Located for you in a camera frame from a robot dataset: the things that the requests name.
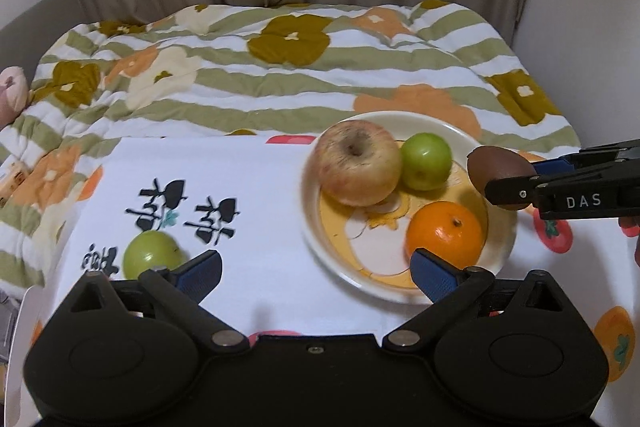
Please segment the brown kiwi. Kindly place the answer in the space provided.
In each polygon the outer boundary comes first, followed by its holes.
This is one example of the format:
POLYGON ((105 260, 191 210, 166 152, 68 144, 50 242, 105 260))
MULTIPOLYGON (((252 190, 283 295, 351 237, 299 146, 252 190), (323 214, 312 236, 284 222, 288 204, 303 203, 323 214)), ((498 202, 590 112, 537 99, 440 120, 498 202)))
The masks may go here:
POLYGON ((466 170, 473 186, 483 196, 485 185, 491 180, 536 174, 526 158, 498 146, 480 146, 472 150, 466 158, 466 170))

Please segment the green apple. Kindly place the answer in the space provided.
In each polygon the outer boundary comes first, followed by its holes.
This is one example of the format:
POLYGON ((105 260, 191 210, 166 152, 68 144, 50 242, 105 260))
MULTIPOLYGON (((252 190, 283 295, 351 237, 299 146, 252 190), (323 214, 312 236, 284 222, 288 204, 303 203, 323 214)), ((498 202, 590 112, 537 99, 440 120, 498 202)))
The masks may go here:
POLYGON ((450 176, 452 153, 439 135, 420 132, 401 145, 401 181, 413 191, 439 190, 450 176))
POLYGON ((122 257, 122 269, 127 280, 135 280, 142 272, 153 268, 178 268, 186 255, 178 243, 162 231, 146 231, 137 235, 122 257))

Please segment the large orange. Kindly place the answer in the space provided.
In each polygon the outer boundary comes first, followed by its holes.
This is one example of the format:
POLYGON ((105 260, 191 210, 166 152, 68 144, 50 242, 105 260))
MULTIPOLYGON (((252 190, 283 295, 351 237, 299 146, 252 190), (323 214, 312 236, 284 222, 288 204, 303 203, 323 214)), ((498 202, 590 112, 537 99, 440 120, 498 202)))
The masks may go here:
POLYGON ((468 208, 456 202, 431 202, 410 219, 405 234, 405 254, 423 248, 458 269, 480 259, 485 244, 480 220, 468 208))

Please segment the large yellow-red apple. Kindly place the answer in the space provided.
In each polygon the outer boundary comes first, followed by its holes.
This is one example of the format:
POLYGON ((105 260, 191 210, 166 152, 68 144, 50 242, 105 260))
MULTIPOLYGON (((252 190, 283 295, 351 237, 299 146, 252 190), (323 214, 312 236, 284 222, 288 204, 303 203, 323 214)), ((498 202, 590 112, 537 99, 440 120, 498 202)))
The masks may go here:
POLYGON ((393 135, 379 124, 360 119, 326 129, 310 161, 321 190, 349 207, 382 202, 395 191, 402 170, 393 135))

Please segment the cream duck print plate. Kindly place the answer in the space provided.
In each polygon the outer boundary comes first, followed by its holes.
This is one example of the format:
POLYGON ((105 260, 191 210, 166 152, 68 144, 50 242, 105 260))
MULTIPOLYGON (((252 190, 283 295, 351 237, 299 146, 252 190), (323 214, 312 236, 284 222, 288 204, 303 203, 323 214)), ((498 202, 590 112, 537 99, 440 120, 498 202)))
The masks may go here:
POLYGON ((518 218, 513 211, 486 202, 472 187, 465 170, 466 156, 480 143, 430 116, 386 110, 359 118, 385 128, 399 143, 419 132, 438 134, 449 144, 454 165, 442 192, 411 193, 398 187, 381 204, 352 208, 322 193, 314 172, 314 153, 309 152, 300 173, 299 208, 305 244, 320 265, 370 296, 404 305, 429 305, 431 300, 410 277, 405 234, 421 207, 448 200, 468 208, 480 221, 485 242, 477 264, 498 273, 513 249, 518 218))

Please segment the white fruit print cloth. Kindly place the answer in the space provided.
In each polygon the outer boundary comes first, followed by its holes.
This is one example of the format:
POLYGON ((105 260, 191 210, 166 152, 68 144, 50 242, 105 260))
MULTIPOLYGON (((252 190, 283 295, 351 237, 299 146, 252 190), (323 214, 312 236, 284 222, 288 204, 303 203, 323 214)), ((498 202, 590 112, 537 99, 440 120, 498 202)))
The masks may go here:
MULTIPOLYGON (((82 273, 124 276, 122 257, 145 223, 170 235, 187 258, 215 249, 224 273, 208 309, 253 333, 382 334, 419 305, 363 293, 326 271, 304 241, 300 173, 306 136, 126 139, 65 202, 43 213, 55 260, 46 285, 27 291, 16 323, 6 394, 8 422, 36 417, 21 382, 32 337, 82 273)), ((515 279, 549 271, 591 325, 610 362, 594 416, 603 426, 639 421, 639 270, 634 236, 612 219, 548 223, 516 212, 515 279)))

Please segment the striped floral quilt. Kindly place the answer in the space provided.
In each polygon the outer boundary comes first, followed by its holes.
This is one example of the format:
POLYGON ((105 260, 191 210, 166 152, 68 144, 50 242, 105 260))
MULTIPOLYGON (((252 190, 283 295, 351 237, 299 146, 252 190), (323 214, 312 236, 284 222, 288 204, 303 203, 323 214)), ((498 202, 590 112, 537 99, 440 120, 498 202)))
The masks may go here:
POLYGON ((121 139, 316 134, 376 110, 518 152, 579 144, 498 31, 457 3, 198 4, 147 25, 80 24, 44 52, 29 106, 1 132, 25 178, 1 208, 1 287, 18 299, 43 283, 121 139))

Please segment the pink plush toy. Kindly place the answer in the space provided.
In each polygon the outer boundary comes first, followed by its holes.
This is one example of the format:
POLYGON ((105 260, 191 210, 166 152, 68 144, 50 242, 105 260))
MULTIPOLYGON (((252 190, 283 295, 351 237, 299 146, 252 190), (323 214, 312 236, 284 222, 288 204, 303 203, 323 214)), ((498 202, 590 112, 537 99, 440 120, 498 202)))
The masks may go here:
POLYGON ((2 70, 0 75, 0 128, 20 116, 27 106, 29 87, 24 70, 18 66, 10 66, 2 70))

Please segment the grey headboard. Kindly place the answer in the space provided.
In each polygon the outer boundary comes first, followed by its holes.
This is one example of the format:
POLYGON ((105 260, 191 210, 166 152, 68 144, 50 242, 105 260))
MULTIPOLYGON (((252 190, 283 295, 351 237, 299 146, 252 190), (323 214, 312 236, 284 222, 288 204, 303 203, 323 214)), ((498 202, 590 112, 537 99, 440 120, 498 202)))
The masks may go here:
POLYGON ((1 68, 20 66, 32 82, 43 54, 66 31, 85 23, 78 0, 42 0, 1 29, 1 68))

